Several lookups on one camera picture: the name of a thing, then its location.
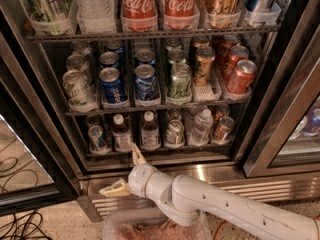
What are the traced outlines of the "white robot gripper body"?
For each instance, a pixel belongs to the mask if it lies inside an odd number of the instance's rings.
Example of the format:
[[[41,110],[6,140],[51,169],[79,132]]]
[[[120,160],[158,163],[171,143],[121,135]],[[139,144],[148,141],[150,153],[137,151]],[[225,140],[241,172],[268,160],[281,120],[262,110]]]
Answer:
[[[147,198],[147,185],[151,176],[157,171],[148,163],[136,165],[128,176],[130,191],[139,197]]]

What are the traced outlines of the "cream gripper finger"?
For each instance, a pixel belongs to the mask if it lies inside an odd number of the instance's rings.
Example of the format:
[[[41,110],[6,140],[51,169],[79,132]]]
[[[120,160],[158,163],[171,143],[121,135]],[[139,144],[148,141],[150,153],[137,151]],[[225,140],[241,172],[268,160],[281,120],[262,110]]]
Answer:
[[[135,165],[141,165],[146,162],[145,157],[142,155],[140,149],[135,143],[131,145],[132,148],[132,160]]]
[[[112,185],[99,190],[99,193],[106,197],[122,197],[131,194],[128,183],[120,179]]]

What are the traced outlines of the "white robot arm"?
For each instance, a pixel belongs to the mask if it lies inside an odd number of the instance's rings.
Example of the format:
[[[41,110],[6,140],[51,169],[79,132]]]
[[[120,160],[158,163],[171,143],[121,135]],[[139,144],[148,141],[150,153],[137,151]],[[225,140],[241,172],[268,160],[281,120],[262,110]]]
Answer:
[[[181,226],[192,225],[205,211],[261,240],[320,240],[320,222],[316,219],[239,196],[188,175],[172,177],[149,164],[135,144],[131,150],[134,167],[128,179],[101,189],[100,194],[147,198]]]

